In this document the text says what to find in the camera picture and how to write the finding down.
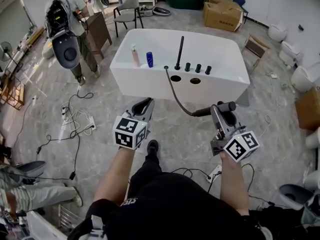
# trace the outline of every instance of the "black shirt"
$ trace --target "black shirt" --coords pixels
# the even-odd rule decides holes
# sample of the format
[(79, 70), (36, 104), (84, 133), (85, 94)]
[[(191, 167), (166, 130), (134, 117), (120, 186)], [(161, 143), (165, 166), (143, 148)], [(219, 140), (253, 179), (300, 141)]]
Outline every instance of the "black shirt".
[(175, 173), (156, 176), (120, 207), (106, 199), (94, 202), (69, 240), (91, 231), (91, 215), (102, 218), (108, 240), (265, 239), (250, 219)]

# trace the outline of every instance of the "faucet hole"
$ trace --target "faucet hole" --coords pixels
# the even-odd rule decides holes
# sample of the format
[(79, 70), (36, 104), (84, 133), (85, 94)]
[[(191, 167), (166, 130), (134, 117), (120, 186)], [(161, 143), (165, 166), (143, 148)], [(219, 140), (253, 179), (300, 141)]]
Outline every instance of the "faucet hole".
[(179, 82), (179, 81), (181, 81), (181, 77), (178, 76), (178, 75), (173, 75), (173, 76), (170, 77), (170, 79), (171, 79), (172, 82)]
[(190, 80), (190, 83), (194, 84), (194, 85), (200, 84), (200, 82), (201, 82), (201, 80), (199, 78), (192, 78)]

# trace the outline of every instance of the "white bathtub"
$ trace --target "white bathtub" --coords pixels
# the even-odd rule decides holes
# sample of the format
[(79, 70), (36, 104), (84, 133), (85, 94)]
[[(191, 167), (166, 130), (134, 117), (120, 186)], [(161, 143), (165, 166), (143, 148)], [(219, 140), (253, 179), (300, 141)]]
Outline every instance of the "white bathtub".
[[(181, 37), (184, 46), (180, 70), (175, 70)], [(135, 67), (131, 52), (136, 45), (140, 67)], [(147, 52), (153, 54), (153, 67), (147, 65)], [(190, 71), (185, 71), (190, 63)], [(197, 64), (201, 71), (195, 72)], [(124, 95), (174, 100), (167, 78), (173, 81), (177, 97), (182, 102), (217, 104), (219, 101), (236, 101), (250, 84), (240, 49), (232, 40), (200, 33), (167, 29), (132, 29), (123, 39), (110, 69)], [(212, 70), (205, 74), (207, 66)], [(192, 79), (200, 80), (194, 84)]]

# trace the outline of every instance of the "wall-hung toilet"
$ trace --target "wall-hung toilet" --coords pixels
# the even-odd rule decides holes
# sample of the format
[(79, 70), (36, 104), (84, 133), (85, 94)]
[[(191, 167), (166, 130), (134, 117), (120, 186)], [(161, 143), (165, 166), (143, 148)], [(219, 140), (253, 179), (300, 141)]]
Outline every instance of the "wall-hung toilet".
[(291, 84), (302, 93), (309, 91), (315, 85), (309, 76), (308, 71), (302, 66), (298, 66), (294, 71), (291, 76)]
[(302, 52), (297, 46), (292, 46), (285, 41), (281, 43), (281, 51), (279, 53), (279, 57), (286, 65), (293, 67), (296, 61), (300, 60), (301, 55)]
[(271, 24), (268, 30), (268, 36), (276, 42), (281, 42), (287, 36), (287, 27), (283, 23)]

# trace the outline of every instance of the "electric fan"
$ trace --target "electric fan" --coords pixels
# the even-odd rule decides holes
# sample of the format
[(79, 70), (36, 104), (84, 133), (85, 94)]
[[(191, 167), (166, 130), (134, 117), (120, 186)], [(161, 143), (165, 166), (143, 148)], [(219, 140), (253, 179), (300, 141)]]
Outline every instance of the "electric fan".
[(8, 42), (0, 43), (0, 61), (7, 62), (8, 60), (12, 60), (17, 67), (20, 65), (12, 58), (12, 46)]

